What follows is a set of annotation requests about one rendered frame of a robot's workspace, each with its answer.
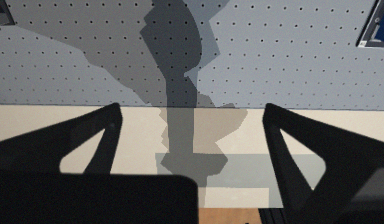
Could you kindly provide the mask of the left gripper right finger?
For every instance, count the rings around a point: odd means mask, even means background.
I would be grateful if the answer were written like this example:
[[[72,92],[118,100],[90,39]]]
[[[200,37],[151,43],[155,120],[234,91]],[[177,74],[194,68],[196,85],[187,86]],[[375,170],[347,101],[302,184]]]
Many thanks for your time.
[[[288,224],[334,224],[347,212],[384,210],[384,141],[272,103],[266,104],[262,123]],[[324,160],[314,190],[279,128]]]

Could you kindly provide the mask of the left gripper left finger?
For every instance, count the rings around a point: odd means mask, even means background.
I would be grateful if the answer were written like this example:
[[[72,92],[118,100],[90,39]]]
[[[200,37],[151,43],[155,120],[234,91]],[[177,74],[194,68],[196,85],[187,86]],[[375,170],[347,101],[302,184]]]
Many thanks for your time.
[[[0,141],[0,168],[17,172],[61,172],[62,159],[105,129],[83,173],[110,174],[123,116],[119,103]]]

